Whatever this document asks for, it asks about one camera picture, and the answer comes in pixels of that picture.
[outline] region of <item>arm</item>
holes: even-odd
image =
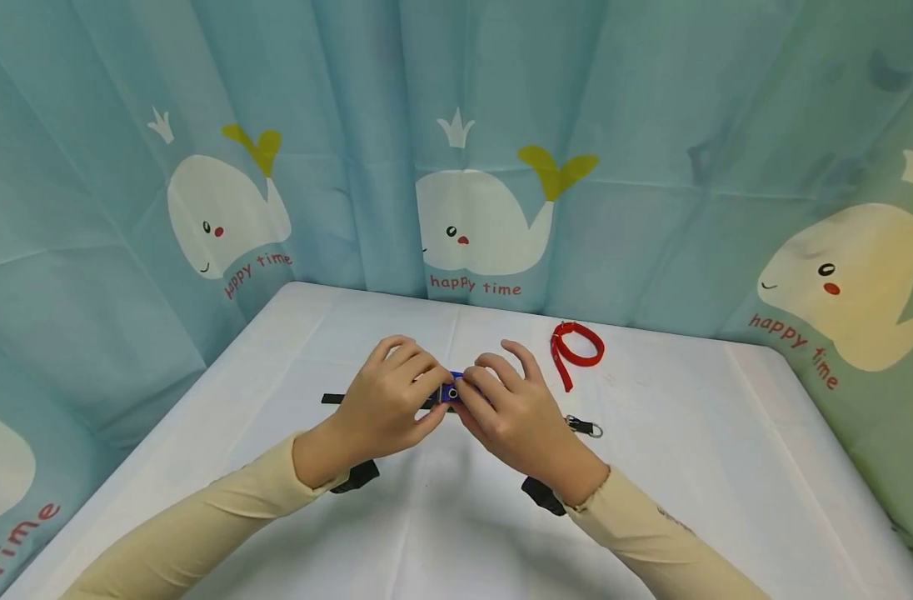
[[[327,425],[320,426],[324,430],[287,437],[123,536],[63,598],[180,598],[250,536],[347,480],[351,465],[339,458]],[[315,486],[294,470],[305,456],[329,463],[308,472]]]
[[[463,405],[454,408],[490,453],[550,486],[572,520],[658,600],[768,600],[726,558],[584,446],[565,424],[533,355],[519,343],[503,347],[520,359],[525,377],[486,353],[464,372],[475,387],[456,381]]]
[[[555,490],[562,500],[566,484],[559,485]],[[564,507],[580,529],[620,558],[660,600],[768,598],[613,467],[587,500],[564,502]]]
[[[334,415],[118,539],[63,600],[180,598],[250,536],[346,481],[351,466],[422,441],[447,407],[413,416],[451,380],[410,338],[382,340]]]

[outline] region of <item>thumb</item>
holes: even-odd
[[[417,421],[417,440],[422,442],[423,438],[429,436],[433,429],[437,429],[439,424],[443,423],[443,418],[447,415],[448,408],[450,408],[449,404],[438,402],[433,405],[430,412],[420,417],[419,421]]]
[[[476,419],[473,417],[473,414],[470,413],[470,410],[467,408],[467,406],[455,402],[454,410],[456,411],[456,415],[458,415],[459,419],[461,419],[463,422],[464,428],[466,428],[467,431],[469,431],[470,434],[473,435],[473,437],[476,438],[476,440],[482,443],[485,447],[489,440],[486,437],[486,434],[483,433],[483,428],[480,426],[480,423],[476,422]]]

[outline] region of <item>hand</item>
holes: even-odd
[[[566,505],[579,506],[606,481],[609,467],[566,425],[530,350],[507,340],[501,345],[520,359],[525,377],[505,358],[483,353],[456,380],[463,404],[452,406],[496,458],[543,481]]]
[[[452,375],[417,342],[396,335],[373,349],[337,411],[293,443],[297,478],[316,488],[370,459],[412,448],[437,429],[448,406],[414,419]]]

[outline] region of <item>black wrist strap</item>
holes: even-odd
[[[342,482],[341,485],[333,487],[330,492],[332,493],[344,493],[350,492],[351,490],[360,490],[363,486],[366,486],[370,481],[379,478],[380,469],[377,468],[377,464],[373,461],[361,462],[360,465],[356,465],[354,468],[350,469],[350,478]]]
[[[556,495],[553,495],[553,491],[543,481],[528,477],[522,482],[520,489],[526,492],[526,495],[540,508],[546,509],[558,517],[566,514],[563,503],[556,498]]]

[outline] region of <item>person's left hand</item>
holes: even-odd
[[[358,463],[412,448],[442,423],[440,402],[420,406],[452,375],[411,338],[383,339],[350,384],[337,411],[293,443],[297,477],[311,488]]]

